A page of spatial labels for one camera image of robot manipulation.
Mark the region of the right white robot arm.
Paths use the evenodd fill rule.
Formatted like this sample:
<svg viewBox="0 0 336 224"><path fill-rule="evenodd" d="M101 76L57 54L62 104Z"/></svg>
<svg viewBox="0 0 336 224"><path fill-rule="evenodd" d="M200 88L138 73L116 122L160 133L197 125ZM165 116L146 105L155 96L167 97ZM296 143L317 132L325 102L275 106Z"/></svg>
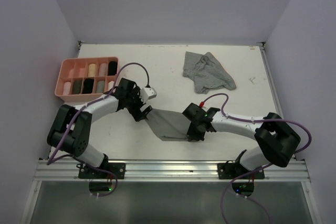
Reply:
<svg viewBox="0 0 336 224"><path fill-rule="evenodd" d="M205 111L191 103L183 115L190 121L189 141L203 141L206 132L228 132L257 142L257 147L243 150L234 161L231 170L240 178L246 178L256 168L268 164L286 167L301 141L300 136L276 113L270 112L265 117L238 118L219 108Z"/></svg>

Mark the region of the plain grey underwear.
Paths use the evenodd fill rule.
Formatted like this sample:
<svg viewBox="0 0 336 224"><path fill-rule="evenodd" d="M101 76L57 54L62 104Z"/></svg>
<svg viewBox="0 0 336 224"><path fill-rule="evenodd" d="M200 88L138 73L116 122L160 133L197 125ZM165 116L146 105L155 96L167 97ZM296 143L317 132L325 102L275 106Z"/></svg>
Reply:
<svg viewBox="0 0 336 224"><path fill-rule="evenodd" d="M190 121L180 112L152 109L146 116L146 122L162 141L187 141Z"/></svg>

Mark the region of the beige navy-trimmed underwear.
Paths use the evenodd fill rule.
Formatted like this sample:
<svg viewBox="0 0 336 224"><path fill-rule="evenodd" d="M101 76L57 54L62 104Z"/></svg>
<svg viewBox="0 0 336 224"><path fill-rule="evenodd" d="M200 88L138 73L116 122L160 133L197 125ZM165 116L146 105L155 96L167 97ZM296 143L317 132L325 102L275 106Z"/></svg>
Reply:
<svg viewBox="0 0 336 224"><path fill-rule="evenodd" d="M96 64L91 63L88 65L88 77L94 77L96 75Z"/></svg>

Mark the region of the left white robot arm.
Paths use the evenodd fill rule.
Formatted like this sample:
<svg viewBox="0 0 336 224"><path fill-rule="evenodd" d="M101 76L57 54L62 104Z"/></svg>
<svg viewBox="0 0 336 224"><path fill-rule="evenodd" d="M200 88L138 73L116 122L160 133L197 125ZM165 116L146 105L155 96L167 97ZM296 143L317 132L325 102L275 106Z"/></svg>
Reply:
<svg viewBox="0 0 336 224"><path fill-rule="evenodd" d="M55 148L48 163L56 161L56 153L63 151L91 166L97 178L109 172L108 157L89 144L91 125L104 116L127 109L136 122L146 119L152 107L146 102L157 96L150 86L140 88L134 81L122 78L110 93L84 105L62 105L47 136L47 144Z"/></svg>

